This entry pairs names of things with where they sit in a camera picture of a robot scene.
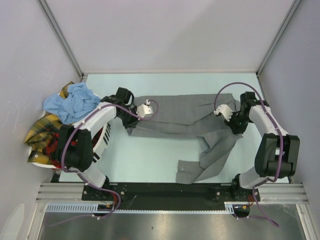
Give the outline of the grey long sleeve shirt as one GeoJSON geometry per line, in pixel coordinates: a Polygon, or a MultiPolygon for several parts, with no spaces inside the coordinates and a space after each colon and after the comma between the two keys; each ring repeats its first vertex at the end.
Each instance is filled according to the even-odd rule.
{"type": "Polygon", "coordinates": [[[153,100],[151,106],[158,109],[150,120],[127,128],[133,137],[150,138],[198,138],[202,142],[203,152],[198,161],[179,160],[175,181],[178,184],[192,184],[215,176],[224,168],[227,159],[240,134],[233,134],[224,118],[214,114],[214,104],[226,104],[232,110],[239,107],[232,94],[189,94],[140,96],[134,102],[141,105],[153,100]]]}

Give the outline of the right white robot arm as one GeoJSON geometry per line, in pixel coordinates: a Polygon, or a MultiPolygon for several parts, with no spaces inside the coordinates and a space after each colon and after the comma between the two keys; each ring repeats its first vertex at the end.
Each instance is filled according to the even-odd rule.
{"type": "Polygon", "coordinates": [[[294,176],[300,139],[280,126],[267,101],[257,99],[254,92],[246,91],[240,96],[238,111],[226,104],[217,109],[222,111],[224,122],[233,134],[243,134],[248,124],[254,124],[261,135],[253,167],[237,174],[231,182],[230,195],[234,200],[248,200],[254,195],[254,187],[294,176]]]}

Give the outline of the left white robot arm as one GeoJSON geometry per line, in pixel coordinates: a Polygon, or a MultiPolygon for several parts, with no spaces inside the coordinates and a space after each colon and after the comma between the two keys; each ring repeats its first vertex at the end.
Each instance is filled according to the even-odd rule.
{"type": "Polygon", "coordinates": [[[109,180],[96,165],[93,138],[100,130],[115,119],[122,120],[124,127],[134,126],[138,120],[137,106],[133,93],[119,87],[116,94],[105,96],[87,116],[73,125],[64,124],[59,129],[55,158],[61,170],[75,173],[85,183],[94,186],[93,194],[100,200],[110,196],[109,180]]]}

